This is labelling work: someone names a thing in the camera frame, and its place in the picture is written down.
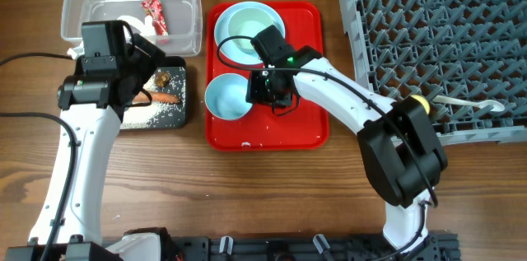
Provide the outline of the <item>white tissue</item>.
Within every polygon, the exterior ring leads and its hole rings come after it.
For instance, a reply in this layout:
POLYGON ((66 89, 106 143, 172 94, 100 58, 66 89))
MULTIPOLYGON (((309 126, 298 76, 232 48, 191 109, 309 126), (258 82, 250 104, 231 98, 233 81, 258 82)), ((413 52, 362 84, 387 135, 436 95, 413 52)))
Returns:
POLYGON ((151 16, 146 16, 143 21, 134 16, 119 16, 118 20, 127 22, 133 31, 146 38, 152 44, 156 44, 156 29, 151 16))

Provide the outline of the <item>brown food scrap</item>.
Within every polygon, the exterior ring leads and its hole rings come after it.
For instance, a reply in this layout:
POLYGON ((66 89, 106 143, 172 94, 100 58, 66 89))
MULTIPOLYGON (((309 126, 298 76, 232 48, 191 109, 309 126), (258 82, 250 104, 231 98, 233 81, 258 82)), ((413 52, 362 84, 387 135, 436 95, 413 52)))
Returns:
POLYGON ((155 84, 157 87, 163 88, 166 86, 167 83, 170 82, 170 79, 171 79, 171 75, 169 72, 167 71, 159 72, 156 75, 155 84))

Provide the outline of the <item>orange carrot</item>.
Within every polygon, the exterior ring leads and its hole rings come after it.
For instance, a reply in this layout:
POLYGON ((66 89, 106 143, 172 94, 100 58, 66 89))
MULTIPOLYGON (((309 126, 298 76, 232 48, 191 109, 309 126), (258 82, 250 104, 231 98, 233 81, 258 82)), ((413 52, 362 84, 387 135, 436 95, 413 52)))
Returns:
POLYGON ((164 92, 149 91, 148 93, 140 92, 133 99, 134 104, 147 103, 150 101, 177 104, 180 102, 180 98, 176 95, 172 95, 172 94, 168 94, 164 92))

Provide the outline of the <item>small light blue bowl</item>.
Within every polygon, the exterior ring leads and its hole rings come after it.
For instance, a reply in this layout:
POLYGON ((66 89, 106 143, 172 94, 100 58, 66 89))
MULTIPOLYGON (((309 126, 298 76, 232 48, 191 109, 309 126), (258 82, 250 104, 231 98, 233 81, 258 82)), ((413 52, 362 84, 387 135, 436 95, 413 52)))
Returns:
POLYGON ((248 85, 248 79, 240 74, 224 73, 215 77, 204 95, 208 111, 227 121, 241 119, 253 106, 246 100, 248 85))

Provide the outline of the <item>red snack wrapper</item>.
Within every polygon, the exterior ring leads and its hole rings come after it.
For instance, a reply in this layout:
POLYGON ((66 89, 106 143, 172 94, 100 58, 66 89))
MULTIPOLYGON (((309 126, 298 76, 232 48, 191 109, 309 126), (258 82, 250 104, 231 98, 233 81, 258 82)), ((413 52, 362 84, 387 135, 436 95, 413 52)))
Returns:
POLYGON ((168 29, 166 26, 165 16, 160 0, 145 0, 141 2, 142 8, 146 13, 144 28, 141 31, 143 36, 160 36, 160 39, 156 39, 159 44, 167 44, 170 40, 168 39, 168 29))

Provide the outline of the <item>green bowl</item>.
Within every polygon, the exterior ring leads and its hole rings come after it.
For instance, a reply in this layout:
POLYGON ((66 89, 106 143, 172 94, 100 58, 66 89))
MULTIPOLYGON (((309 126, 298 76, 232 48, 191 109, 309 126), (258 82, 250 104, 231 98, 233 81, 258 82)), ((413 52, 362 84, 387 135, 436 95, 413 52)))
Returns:
POLYGON ((250 40, 273 24, 274 19, 265 10, 244 8, 232 15, 227 27, 229 36, 248 36, 248 39, 233 39, 233 42, 242 52, 250 54, 254 52, 250 40))

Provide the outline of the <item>yellow cup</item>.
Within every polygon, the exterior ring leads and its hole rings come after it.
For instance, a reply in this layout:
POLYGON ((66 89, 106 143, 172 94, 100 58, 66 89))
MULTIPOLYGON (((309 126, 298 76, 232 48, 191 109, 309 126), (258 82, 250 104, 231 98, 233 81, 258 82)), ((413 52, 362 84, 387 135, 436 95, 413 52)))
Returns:
POLYGON ((426 114, 430 114, 431 106, 430 106, 430 103, 428 102, 428 100, 425 97, 420 96, 420 95, 412 95, 412 98, 417 100, 422 105, 422 107, 424 108, 426 114))

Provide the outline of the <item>white plastic spoon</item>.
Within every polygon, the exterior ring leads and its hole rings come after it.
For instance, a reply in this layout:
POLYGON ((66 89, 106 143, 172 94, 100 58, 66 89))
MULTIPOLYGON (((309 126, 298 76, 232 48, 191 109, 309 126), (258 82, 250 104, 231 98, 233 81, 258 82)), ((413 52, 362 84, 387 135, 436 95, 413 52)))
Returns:
POLYGON ((483 109, 487 106, 491 107, 492 112, 502 112, 505 110, 505 106, 496 100, 482 100, 482 101, 470 101, 470 100, 461 100, 448 96, 436 96, 433 98, 433 101, 436 103, 448 104, 448 105, 463 105, 463 106, 472 106, 479 109, 483 109))

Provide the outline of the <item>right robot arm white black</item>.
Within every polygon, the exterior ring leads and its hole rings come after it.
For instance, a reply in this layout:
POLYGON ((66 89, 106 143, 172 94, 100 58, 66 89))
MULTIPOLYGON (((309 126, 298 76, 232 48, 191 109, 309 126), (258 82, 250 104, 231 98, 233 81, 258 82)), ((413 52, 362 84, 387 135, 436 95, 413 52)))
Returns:
POLYGON ((287 94, 322 107, 357 135, 366 177, 385 201, 383 236, 396 254, 427 237, 427 209, 447 157, 421 96, 401 102, 368 91, 315 49, 258 47, 264 68, 250 74, 249 100, 279 105, 287 94))

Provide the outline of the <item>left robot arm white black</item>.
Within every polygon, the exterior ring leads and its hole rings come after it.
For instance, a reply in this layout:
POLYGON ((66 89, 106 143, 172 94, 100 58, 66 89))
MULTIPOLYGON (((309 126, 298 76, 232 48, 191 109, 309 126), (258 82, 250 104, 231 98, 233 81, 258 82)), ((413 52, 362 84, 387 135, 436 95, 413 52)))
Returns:
POLYGON ((162 260, 172 241, 164 228, 135 230, 103 247, 100 208, 110 152, 125 108, 165 54, 139 34, 84 35, 85 53, 60 88, 61 138, 49 190, 25 246, 8 260, 162 260))

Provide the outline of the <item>grey dishwasher rack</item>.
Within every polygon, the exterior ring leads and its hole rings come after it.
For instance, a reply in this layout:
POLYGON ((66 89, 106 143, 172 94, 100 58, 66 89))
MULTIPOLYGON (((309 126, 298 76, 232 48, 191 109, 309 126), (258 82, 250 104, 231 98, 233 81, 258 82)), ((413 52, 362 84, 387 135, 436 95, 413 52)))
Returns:
POLYGON ((445 145, 526 139, 526 0, 339 0, 356 81, 402 100, 496 100, 492 112, 433 103, 445 145))

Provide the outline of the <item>red serving tray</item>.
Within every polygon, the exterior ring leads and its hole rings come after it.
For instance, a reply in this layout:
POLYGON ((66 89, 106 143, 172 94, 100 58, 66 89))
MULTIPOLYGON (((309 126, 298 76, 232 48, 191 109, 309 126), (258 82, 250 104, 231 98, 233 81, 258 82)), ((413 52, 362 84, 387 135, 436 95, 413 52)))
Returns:
MULTIPOLYGON (((288 43, 324 51, 319 10, 309 2, 267 2, 282 18, 288 43)), ((206 82, 225 73, 248 77, 248 71, 223 65, 217 58, 219 28, 235 12, 231 2, 217 4, 208 14, 206 82)), ((253 105, 247 115, 227 121, 205 112, 205 136, 220 151, 310 150, 320 147, 329 136, 329 114, 317 104, 301 100, 290 114, 276 116, 266 105, 253 105)))

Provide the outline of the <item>clear plastic bin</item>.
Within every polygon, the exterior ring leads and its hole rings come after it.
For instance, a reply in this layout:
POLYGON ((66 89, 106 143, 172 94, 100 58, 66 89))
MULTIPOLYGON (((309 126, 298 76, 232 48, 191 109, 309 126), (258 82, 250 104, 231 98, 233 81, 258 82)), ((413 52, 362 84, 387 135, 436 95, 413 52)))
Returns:
MULTIPOLYGON (((81 27, 85 22, 118 20, 147 16, 141 2, 145 0, 64 0, 61 20, 62 38, 78 47, 82 45, 81 27)), ((168 56, 192 57, 201 51, 203 15, 201 0, 160 0, 168 29, 167 44, 156 46, 168 56)))

